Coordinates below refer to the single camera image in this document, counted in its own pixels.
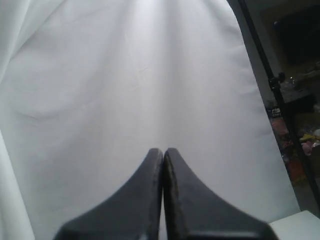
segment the white fabric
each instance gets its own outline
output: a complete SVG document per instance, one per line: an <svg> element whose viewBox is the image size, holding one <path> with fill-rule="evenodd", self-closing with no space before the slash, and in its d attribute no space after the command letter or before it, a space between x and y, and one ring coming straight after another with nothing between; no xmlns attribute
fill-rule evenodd
<svg viewBox="0 0 320 240"><path fill-rule="evenodd" d="M108 198L152 147L178 148L259 219L299 211L227 1L46 2L17 13L0 66L1 166L13 166L37 240Z"/></svg>
<svg viewBox="0 0 320 240"><path fill-rule="evenodd" d="M274 221L270 226L279 240L318 240L320 236L320 219L309 211Z"/></svg>

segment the white surface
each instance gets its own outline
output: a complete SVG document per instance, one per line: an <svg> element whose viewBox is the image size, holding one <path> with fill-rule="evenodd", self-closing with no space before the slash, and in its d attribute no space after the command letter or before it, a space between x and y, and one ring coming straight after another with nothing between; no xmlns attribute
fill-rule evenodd
<svg viewBox="0 0 320 240"><path fill-rule="evenodd" d="M270 224L279 240L318 240L320 219L308 211L274 221Z"/></svg>
<svg viewBox="0 0 320 240"><path fill-rule="evenodd" d="M225 0L67 0L29 29L5 68L0 129L37 240L114 193L152 147L178 148L256 218L299 211Z"/></svg>

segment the black pole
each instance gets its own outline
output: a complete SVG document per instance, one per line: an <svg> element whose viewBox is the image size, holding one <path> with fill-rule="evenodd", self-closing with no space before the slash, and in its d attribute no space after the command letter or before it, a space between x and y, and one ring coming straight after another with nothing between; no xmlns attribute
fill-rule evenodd
<svg viewBox="0 0 320 240"><path fill-rule="evenodd" d="M248 24L250 33L252 35L254 44L256 46L256 49L259 53L259 56L261 58L265 73L268 77L268 81L269 81L269 85L270 88L274 94L274 98L277 102L277 105L281 111L281 115L283 117L284 123L288 129L289 135L292 139L293 145L296 149L296 153L299 157L299 160L301 162L301 165L303 167L305 176L309 182L310 188L312 190L314 199L316 201L317 207L318 207L318 211L320 213L320 191L317 185L317 182L314 178L314 174L313 174L313 169L312 169L312 165L311 165L311 161L310 159L305 155L304 150L301 146L300 140L298 138L298 136L295 133L295 128L294 126L291 124L291 122L288 119L288 115L287 115L287 109L286 109L286 103L284 101L284 98L282 96L282 93L280 91L280 82L285 80L285 75L283 73L280 73L279 76L275 77L274 73L270 67L270 63L268 61L268 58L266 56L265 50L261 44L260 38L258 36L256 27L254 25L254 22L251 18L249 9L247 7L246 1L245 0L238 0L241 10L243 12L244 18L246 23Z"/></svg>

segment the black pointed object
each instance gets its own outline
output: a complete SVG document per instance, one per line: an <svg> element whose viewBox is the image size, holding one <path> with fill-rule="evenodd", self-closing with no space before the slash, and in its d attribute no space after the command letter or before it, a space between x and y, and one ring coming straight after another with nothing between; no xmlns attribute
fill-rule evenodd
<svg viewBox="0 0 320 240"><path fill-rule="evenodd" d="M64 224L54 239L158 239L162 167L161 150L150 149L136 172L114 195L94 209Z"/></svg>
<svg viewBox="0 0 320 240"><path fill-rule="evenodd" d="M212 192L178 150L164 155L163 199L169 240L277 240L271 227Z"/></svg>

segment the white backdrop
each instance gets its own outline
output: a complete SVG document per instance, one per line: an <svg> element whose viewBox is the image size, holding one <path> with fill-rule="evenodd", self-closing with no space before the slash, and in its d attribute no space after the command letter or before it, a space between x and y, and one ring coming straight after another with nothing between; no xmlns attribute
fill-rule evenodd
<svg viewBox="0 0 320 240"><path fill-rule="evenodd" d="M226 0L60 3L0 0L3 239L52 238L152 147L261 220L299 211Z"/></svg>

